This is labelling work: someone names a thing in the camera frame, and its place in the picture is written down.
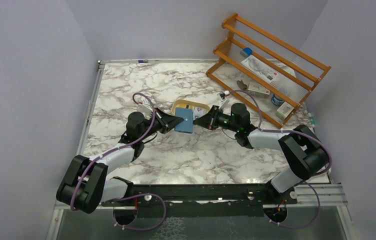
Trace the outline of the blue leather card holder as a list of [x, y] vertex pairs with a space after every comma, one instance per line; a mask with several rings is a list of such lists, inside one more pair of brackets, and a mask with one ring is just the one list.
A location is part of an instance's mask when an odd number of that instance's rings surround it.
[[174, 130], [180, 133], [192, 134], [194, 128], [193, 110], [190, 108], [176, 107], [175, 116], [182, 118], [183, 121], [176, 125]]

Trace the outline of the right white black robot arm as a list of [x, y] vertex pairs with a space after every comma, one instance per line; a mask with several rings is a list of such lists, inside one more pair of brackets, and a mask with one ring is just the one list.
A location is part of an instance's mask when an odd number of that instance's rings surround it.
[[250, 112], [243, 103], [233, 104], [230, 114], [214, 105], [193, 124], [208, 130], [230, 130], [235, 133], [237, 143], [247, 149], [283, 152], [288, 167], [273, 177], [264, 190], [265, 199], [272, 204], [282, 200], [288, 189], [310, 179], [330, 163], [329, 154], [306, 125], [301, 124], [293, 130], [260, 129], [251, 124]]

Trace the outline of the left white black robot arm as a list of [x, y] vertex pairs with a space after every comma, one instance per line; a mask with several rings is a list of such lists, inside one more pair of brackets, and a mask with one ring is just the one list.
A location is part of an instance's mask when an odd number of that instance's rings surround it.
[[158, 108], [149, 119], [139, 111], [130, 113], [126, 130], [115, 147], [91, 157], [80, 154], [73, 157], [56, 192], [56, 200], [72, 211], [87, 214], [109, 200], [128, 205], [133, 200], [131, 182], [121, 177], [107, 179], [107, 175], [136, 160], [145, 148], [145, 138], [155, 133], [166, 134], [183, 121], [184, 118]]

